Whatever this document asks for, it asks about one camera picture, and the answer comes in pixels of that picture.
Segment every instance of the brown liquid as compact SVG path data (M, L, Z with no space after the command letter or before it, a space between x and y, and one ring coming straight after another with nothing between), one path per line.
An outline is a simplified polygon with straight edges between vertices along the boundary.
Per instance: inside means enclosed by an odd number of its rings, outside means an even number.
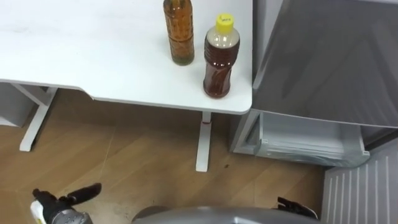
M206 76L203 88L207 95L221 98L228 94L231 69L238 57L240 41L228 49L219 49L205 40Z
M195 56L191 0L164 0L163 7L173 61L188 65Z

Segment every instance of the white wall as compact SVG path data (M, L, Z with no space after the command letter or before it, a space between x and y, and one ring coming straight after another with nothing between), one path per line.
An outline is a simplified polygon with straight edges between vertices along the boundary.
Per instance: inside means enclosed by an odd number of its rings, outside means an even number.
M0 125L23 126L34 102L9 83L0 83Z

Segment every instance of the plastic bottle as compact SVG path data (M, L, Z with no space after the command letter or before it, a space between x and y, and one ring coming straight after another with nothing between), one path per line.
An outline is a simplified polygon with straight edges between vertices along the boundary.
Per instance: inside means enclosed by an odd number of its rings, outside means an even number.
M229 78L240 45L239 32L233 25L234 18L231 14L220 14L216 25L206 35L206 75L203 88L213 98L224 97L231 86Z
M172 59L178 65L188 65L195 56L191 0L164 0L163 8Z

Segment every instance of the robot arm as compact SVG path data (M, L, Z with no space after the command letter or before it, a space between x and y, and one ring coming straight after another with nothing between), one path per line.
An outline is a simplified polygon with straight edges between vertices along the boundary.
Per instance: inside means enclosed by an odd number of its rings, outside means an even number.
M57 199L47 191L35 189L30 210L39 224L93 224L87 213L77 212L73 206L95 198L100 192L101 184L94 184Z

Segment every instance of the wooden floor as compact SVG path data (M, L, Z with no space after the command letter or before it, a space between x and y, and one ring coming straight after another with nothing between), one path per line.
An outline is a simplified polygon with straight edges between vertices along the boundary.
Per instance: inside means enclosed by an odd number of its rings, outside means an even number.
M25 128L0 127L1 223L34 223L34 188L61 196L95 182L101 195L77 206L95 224L150 205L270 208L278 196L320 211L322 168L228 153L226 115L214 116L209 171L195 172L200 115L60 90L32 152L18 150Z

